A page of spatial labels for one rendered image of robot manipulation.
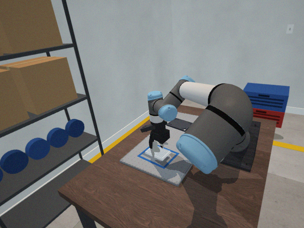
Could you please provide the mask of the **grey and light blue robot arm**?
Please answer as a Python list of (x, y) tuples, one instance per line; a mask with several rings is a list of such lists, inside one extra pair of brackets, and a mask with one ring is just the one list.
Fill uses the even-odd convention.
[(174, 120), (185, 99), (206, 106), (176, 143), (177, 149), (205, 174), (215, 170), (229, 151), (242, 151), (250, 143), (253, 106), (248, 95), (235, 85), (196, 83), (185, 75), (164, 99), (160, 91), (148, 93), (147, 99), (152, 123)]

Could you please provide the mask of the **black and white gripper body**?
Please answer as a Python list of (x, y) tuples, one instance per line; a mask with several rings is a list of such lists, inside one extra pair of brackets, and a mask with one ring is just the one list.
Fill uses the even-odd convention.
[(162, 123), (152, 123), (156, 129), (152, 130), (150, 136), (152, 135), (153, 140), (158, 141), (160, 144), (163, 144), (170, 138), (170, 130), (166, 129), (167, 122), (162, 121)]

